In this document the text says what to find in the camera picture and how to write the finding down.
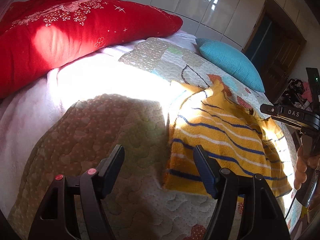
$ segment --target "cable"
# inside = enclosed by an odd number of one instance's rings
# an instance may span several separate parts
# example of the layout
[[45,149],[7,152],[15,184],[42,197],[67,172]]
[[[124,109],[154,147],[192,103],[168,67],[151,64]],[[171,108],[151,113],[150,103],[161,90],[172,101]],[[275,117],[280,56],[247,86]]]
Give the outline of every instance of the cable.
[[286,216],[285,216],[284,220],[286,220],[286,219],[287,219],[287,217],[288,217],[288,215],[289,215],[289,212],[290,212],[290,210],[291,210],[291,208],[292,208],[292,206],[293,206],[293,203],[294,203],[295,199],[296,199],[296,195],[294,195],[294,197],[293,197],[293,200],[292,200],[292,202],[291,202],[290,208],[289,208],[289,210],[288,210],[288,212],[287,212],[287,214],[286,214]]

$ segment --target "pink rose print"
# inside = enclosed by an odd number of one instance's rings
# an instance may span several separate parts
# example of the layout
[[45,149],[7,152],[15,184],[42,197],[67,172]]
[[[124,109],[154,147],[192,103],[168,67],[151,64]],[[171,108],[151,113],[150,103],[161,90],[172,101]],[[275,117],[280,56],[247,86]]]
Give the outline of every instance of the pink rose print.
[[74,12],[76,10],[79,9],[79,2],[70,2],[70,3],[66,3],[62,6],[61,10],[65,11],[65,12]]
[[199,224],[196,224],[191,229],[191,235],[186,236],[183,240],[202,240],[205,233],[205,227]]
[[92,9],[103,8],[100,2],[102,2],[102,0],[77,0],[63,4],[56,4],[42,12],[36,12],[24,19],[12,22],[11,28],[16,25],[28,25],[30,22],[37,21],[40,18],[43,18],[45,26],[47,27],[50,26],[52,22],[58,21],[59,19],[67,21],[71,18],[73,18],[73,21],[78,22],[83,26],[87,19],[86,14],[90,13]]
[[94,45],[96,48],[99,48],[104,41],[104,37],[98,38],[96,44]]

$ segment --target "finger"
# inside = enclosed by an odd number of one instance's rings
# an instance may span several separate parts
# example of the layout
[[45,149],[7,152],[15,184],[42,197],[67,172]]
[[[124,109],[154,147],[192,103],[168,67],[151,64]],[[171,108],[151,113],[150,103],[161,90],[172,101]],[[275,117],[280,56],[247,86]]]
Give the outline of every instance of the finger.
[[303,156],[303,147],[302,146],[299,147],[297,154],[298,154],[298,157]]
[[312,148],[312,138],[308,135],[301,136],[301,144],[303,147],[303,155],[305,157],[310,156],[311,148]]
[[297,170],[300,172],[306,172],[307,170],[307,163],[305,162],[304,158],[302,156],[298,157],[297,163],[296,163]]
[[314,156],[314,157],[308,158],[308,165],[311,168],[316,169],[318,167],[318,163],[319,163],[319,156]]
[[301,188],[301,183],[296,180],[293,182],[293,185],[296,190],[299,190]]
[[304,172],[296,171],[294,173],[295,180],[304,183],[307,180],[307,175]]

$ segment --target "red button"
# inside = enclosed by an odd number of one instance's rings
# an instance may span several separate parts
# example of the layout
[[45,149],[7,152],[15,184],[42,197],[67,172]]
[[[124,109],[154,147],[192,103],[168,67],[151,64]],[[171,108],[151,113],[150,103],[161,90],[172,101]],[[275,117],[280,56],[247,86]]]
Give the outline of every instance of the red button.
[[89,175],[93,175],[97,172],[97,170],[95,168],[91,168],[91,169],[88,169],[88,174]]
[[59,174],[55,177],[56,180],[62,180],[63,179],[63,175],[62,174]]

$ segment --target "hand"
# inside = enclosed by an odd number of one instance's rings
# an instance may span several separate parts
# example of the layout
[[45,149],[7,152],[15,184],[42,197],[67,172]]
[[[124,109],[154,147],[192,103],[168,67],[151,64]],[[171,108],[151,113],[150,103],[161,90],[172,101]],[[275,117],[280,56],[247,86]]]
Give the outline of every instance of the hand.
[[[315,169],[318,166],[320,159],[320,155],[306,158],[303,156],[303,148],[300,146],[298,149],[298,159],[296,163],[296,171],[294,174],[294,188],[296,190],[301,188],[302,183],[306,182],[307,175],[307,165],[309,165],[311,168]],[[317,206],[320,203],[320,186],[318,185],[316,188],[316,191],[312,197],[311,203],[310,203],[310,209]]]

